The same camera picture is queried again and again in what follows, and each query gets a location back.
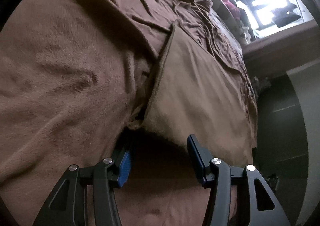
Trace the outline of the brown bed sheet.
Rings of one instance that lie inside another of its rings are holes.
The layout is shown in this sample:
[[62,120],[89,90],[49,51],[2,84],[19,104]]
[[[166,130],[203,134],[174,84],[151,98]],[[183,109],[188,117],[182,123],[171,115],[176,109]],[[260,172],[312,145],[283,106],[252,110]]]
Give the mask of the brown bed sheet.
[[115,193],[123,225],[202,224],[210,191],[197,182],[187,146],[128,125],[148,101],[175,22],[219,62],[247,73],[240,43],[213,6],[20,2],[1,31],[1,225],[32,225],[69,166],[94,166],[116,146],[132,160]]

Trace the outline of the dark wardrobe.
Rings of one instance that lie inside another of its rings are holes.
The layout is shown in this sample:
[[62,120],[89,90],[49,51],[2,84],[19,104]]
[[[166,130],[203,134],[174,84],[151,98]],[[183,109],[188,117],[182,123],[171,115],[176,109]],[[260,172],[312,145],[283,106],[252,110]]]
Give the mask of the dark wardrobe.
[[288,75],[269,81],[258,97],[255,165],[296,225],[305,197],[309,152],[300,103]]

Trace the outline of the brown printed t-shirt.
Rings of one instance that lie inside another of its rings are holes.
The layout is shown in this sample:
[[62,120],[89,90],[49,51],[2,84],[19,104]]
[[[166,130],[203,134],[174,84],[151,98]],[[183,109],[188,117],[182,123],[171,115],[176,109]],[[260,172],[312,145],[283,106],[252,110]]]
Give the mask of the brown printed t-shirt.
[[194,134],[214,156],[243,167],[257,145],[257,104],[246,71],[219,62],[175,22],[148,101],[128,126],[181,147]]

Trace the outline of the right beige curtain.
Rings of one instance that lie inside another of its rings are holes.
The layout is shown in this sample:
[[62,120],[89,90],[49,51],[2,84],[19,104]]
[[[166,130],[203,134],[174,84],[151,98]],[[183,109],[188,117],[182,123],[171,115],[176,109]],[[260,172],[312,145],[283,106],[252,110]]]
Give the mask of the right beige curtain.
[[290,27],[242,47],[249,77],[274,78],[319,59],[316,21]]

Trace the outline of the pink plush toy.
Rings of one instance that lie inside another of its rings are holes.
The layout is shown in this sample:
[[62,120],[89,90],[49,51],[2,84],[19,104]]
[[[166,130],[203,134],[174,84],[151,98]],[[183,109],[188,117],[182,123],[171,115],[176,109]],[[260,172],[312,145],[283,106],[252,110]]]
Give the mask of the pink plush toy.
[[221,0],[224,5],[228,8],[228,10],[231,12],[232,16],[235,19],[240,19],[241,14],[240,10],[238,9],[235,0]]

